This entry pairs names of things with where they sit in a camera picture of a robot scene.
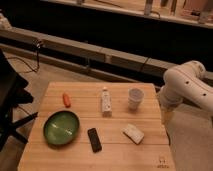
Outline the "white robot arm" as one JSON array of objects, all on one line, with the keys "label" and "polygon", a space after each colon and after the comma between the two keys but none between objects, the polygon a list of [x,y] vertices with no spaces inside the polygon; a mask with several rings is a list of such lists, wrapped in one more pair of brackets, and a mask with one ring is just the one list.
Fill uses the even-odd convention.
[{"label": "white robot arm", "polygon": [[189,61],[176,65],[164,72],[164,85],[158,98],[160,105],[167,110],[179,106],[188,99],[200,108],[213,114],[213,87],[204,83],[206,69],[199,61]]}]

